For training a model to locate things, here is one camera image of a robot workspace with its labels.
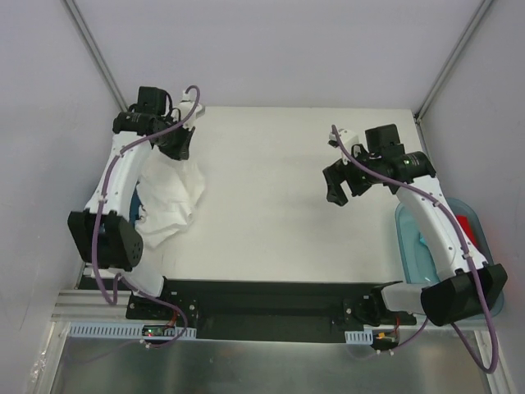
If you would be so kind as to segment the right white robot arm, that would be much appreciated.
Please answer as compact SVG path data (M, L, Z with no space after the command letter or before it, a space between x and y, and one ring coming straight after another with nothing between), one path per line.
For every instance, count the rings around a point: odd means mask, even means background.
M356 310L374 326L390 322L398 312L425 315L438 327L490 314L508 274L468 239L428 156L406 152L394 124L369 129L365 136L367 143L360 144L356 133L331 128L329 144L340 158L322 172L327 201L343 206L350 196L364 195L375 185L387 187L415 219L438 281L376 286Z

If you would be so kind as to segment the white printed t shirt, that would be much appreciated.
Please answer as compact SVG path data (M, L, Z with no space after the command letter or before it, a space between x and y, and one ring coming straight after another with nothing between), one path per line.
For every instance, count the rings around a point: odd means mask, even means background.
M148 156L139 176L139 219L135 228L147 247L154 249L194 220L205 182L193 160L176 161L159 149Z

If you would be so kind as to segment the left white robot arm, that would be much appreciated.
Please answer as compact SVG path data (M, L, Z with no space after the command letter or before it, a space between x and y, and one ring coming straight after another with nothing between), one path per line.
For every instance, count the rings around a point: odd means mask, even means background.
M200 89L191 85L174 104L164 89L139 87L136 103L113 121L112 147L98 185L80 211L70 212L67 226L80 257L90 263L103 299L117 303L118 290L107 290L100 275L124 282L146 298L144 308L156 319L167 318L173 299L165 294L165 278L143 257L144 241L130 217L130 208L148 156L158 149L166 158L189 158L194 123L203 114Z

